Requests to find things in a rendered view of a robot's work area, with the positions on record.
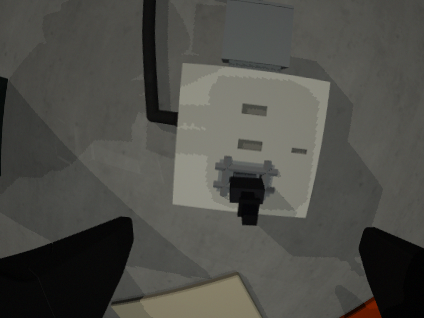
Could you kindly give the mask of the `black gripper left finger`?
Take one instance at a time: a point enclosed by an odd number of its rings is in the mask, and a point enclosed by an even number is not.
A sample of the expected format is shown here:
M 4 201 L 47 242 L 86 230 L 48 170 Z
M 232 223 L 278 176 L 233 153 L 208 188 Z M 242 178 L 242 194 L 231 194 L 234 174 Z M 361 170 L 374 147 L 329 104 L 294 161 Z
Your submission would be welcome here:
M 0 259 L 0 318 L 103 318 L 133 242 L 119 216 Z

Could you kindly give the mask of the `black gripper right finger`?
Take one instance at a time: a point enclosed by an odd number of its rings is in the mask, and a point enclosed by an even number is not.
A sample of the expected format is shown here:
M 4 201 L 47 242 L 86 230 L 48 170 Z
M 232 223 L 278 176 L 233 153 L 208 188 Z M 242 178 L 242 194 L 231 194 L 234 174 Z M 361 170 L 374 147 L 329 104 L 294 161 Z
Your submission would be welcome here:
M 424 318 L 424 248 L 365 227 L 359 251 L 381 318 Z

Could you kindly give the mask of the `red flat rectangular slab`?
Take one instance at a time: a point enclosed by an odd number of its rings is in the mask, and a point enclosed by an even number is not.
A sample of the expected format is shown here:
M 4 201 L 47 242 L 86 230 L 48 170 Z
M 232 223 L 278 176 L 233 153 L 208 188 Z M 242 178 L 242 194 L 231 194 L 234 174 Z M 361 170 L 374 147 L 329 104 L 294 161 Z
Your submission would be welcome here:
M 381 315 L 375 298 L 371 298 L 368 302 L 361 304 L 359 307 L 353 308 L 352 311 L 340 316 L 340 318 L 381 318 Z

